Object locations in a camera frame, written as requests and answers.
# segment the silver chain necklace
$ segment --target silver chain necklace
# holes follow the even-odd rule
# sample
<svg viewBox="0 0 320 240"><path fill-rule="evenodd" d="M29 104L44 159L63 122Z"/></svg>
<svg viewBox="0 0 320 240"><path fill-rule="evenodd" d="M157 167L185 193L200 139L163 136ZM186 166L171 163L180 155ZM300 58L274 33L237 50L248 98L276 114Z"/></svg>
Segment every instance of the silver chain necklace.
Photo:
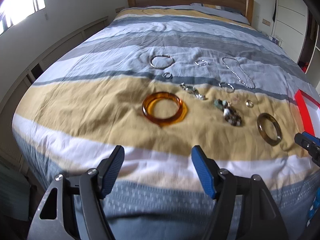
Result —
<svg viewBox="0 0 320 240"><path fill-rule="evenodd" d="M243 80L237 75L237 73L234 72L231 68L228 67L227 63L224 61L225 58L233 59L233 60L235 60L235 61L238 63L239 68L242 70L242 72L252 81L253 87L248 86L246 83L244 83ZM246 87L248 87L248 88L250 88L250 89L255 89L255 88L256 88L256 85L254 84L253 80L243 71L243 69L241 68L240 63L238 62L237 59L231 58L231 57L224 57L224 58L222 58L222 61L223 61L223 63L226 65L226 67L227 67L233 74L235 74L235 75L237 76L237 78L239 79L239 81L240 81L242 84L244 84Z"/></svg>

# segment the screw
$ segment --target screw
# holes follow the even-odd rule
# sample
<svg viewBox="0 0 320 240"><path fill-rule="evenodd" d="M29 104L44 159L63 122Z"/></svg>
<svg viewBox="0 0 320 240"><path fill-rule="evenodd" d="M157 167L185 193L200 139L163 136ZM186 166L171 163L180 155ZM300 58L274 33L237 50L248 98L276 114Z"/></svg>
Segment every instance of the screw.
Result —
<svg viewBox="0 0 320 240"><path fill-rule="evenodd" d="M254 174L252 177L253 177L253 180L256 180L256 181L261 180L261 177L258 174Z"/></svg>
<svg viewBox="0 0 320 240"><path fill-rule="evenodd" d="M63 175L62 174L58 174L55 178L56 181L60 181L63 179Z"/></svg>
<svg viewBox="0 0 320 240"><path fill-rule="evenodd" d="M228 172L229 171L227 169L220 169L219 170L219 173L222 174L222 175L226 175L226 174L228 174Z"/></svg>
<svg viewBox="0 0 320 240"><path fill-rule="evenodd" d="M88 170L88 174L89 175L95 174L96 172L97 172L97 170L95 168L92 168L92 169Z"/></svg>

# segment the brown bangle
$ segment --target brown bangle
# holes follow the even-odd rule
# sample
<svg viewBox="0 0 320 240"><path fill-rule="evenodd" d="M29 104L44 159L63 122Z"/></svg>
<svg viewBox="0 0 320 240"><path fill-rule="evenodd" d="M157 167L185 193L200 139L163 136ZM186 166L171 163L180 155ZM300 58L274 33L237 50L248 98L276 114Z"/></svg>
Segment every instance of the brown bangle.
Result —
<svg viewBox="0 0 320 240"><path fill-rule="evenodd" d="M268 119L269 121L272 122L273 126L276 128L276 132L277 132L277 139L273 140L271 139L267 133L265 132L265 130L262 128L262 120L263 119ZM278 124L278 122L276 121L276 119L268 114L268 113L263 113L260 114L257 118L257 125L258 125L258 130L260 135L262 136L262 138L270 145L275 146L277 145L281 140L282 140L282 133L281 133L281 129L280 126Z"/></svg>
<svg viewBox="0 0 320 240"><path fill-rule="evenodd" d="M174 101L177 105L178 105L178 111L171 117L168 118L156 118L154 117L150 111L151 111L151 103L155 100L159 100L159 99L169 99ZM177 121L182 114L183 111L183 101L178 98L176 95L168 93L168 92L157 92L157 93L153 93L149 96L146 97L146 99L143 101L142 103L142 111L143 114L145 115L145 117L147 117L151 122L156 123L160 126L164 126L164 125L168 125L168 124L172 124L175 121Z"/></svg>

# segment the wall outlet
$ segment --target wall outlet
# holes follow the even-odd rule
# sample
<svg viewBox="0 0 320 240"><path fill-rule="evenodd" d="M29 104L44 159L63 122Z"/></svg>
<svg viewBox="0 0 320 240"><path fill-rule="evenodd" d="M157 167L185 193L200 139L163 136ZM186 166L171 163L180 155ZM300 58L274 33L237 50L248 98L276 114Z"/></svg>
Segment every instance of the wall outlet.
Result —
<svg viewBox="0 0 320 240"><path fill-rule="evenodd" d="M268 26L271 25L271 22L269 22L269 21L267 21L267 20L265 20L265 19L262 20L262 23L265 24L265 25L268 25Z"/></svg>
<svg viewBox="0 0 320 240"><path fill-rule="evenodd" d="M124 6L122 6L122 7L119 7L119 8L116 8L116 13L119 13L119 12L121 12L122 10L124 9Z"/></svg>

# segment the bed sheet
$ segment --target bed sheet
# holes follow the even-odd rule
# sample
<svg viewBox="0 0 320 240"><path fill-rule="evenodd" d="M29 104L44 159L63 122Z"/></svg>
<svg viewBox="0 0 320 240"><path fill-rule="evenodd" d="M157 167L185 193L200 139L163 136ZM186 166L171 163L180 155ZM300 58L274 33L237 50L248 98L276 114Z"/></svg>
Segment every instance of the bed sheet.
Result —
<svg viewBox="0 0 320 240"><path fill-rule="evenodd" d="M165 70L150 67L151 57L162 54L172 56L174 64ZM198 60L209 64L196 65ZM226 63L255 88L239 82ZM165 79L164 72L172 79ZM208 99L200 101L186 93L179 86L182 82L194 85ZM219 82L230 83L235 92L227 93ZM308 152L294 142L294 135L303 131L294 100L298 89L320 99L286 53L243 22L194 7L130 8L34 82L12 127L44 187L58 173L79 174L97 167L116 145L124 146L119 177L102 202L107 218L183 217L195 235L214 205L203 192L190 157L191 148L200 145L234 175L260 174L295 239L307 222L320 176ZM157 91L174 93L186 103L188 113L182 122L161 128L143 116L143 100ZM233 104L242 127L225 122L213 105L218 98ZM246 107L247 99L253 108ZM282 130L283 139L274 147L257 130L257 116L264 112L274 116ZM239 210L238 199L231 239ZM200 220L204 222L195 226ZM176 239L184 239L181 234Z"/></svg>

